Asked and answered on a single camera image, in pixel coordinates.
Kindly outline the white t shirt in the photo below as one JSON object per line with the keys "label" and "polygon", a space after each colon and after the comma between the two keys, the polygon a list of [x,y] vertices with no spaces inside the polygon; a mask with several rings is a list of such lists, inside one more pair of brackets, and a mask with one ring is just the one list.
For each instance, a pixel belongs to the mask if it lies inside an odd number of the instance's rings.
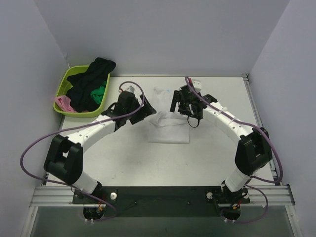
{"label": "white t shirt", "polygon": [[155,87],[151,105],[156,114],[149,119],[148,141],[163,144],[188,144],[190,142],[187,119],[170,111],[173,92]]}

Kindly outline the lime green plastic basket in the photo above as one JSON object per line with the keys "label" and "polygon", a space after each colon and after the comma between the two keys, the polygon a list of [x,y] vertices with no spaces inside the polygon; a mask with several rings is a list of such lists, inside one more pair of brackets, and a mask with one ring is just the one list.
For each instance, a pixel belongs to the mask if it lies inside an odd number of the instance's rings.
{"label": "lime green plastic basket", "polygon": [[[71,83],[67,81],[67,78],[69,76],[79,74],[79,73],[84,73],[87,71],[88,67],[89,67],[88,65],[79,65],[79,66],[70,67],[65,72],[65,74],[64,74],[64,76],[59,84],[59,87],[58,87],[57,92],[56,92],[56,97],[66,95],[67,91],[73,87],[71,85]],[[92,111],[92,112],[82,112],[82,113],[65,112],[56,104],[56,102],[53,102],[53,108],[54,108],[55,112],[63,114],[64,116],[73,117],[73,118],[94,118],[94,117],[99,116],[104,111],[106,96],[107,96],[108,88],[110,85],[110,78],[111,78],[111,74],[108,74],[107,83],[105,85],[104,95],[103,95],[101,104],[97,110]]]}

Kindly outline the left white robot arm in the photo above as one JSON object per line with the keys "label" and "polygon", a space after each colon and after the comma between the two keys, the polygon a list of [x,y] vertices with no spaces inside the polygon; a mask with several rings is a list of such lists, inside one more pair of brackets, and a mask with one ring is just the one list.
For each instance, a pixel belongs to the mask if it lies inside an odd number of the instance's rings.
{"label": "left white robot arm", "polygon": [[83,170],[83,154],[100,139],[116,132],[127,121],[136,124],[156,110],[145,96],[140,95],[140,105],[135,94],[122,92],[118,101],[111,104],[97,119],[80,131],[62,136],[56,135],[48,150],[44,170],[69,186],[83,190],[88,202],[96,203],[101,198],[101,184]]}

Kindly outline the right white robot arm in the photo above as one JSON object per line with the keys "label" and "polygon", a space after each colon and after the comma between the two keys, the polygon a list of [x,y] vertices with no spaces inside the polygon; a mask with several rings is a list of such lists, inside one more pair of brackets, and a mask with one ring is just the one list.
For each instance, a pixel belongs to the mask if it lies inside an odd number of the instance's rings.
{"label": "right white robot arm", "polygon": [[174,112],[176,107],[182,115],[214,124],[237,145],[235,169],[223,182],[230,192],[241,190],[272,159],[271,147],[262,136],[262,133],[268,136],[268,132],[240,124],[213,96],[206,94],[199,98],[185,85],[173,93],[170,111]]}

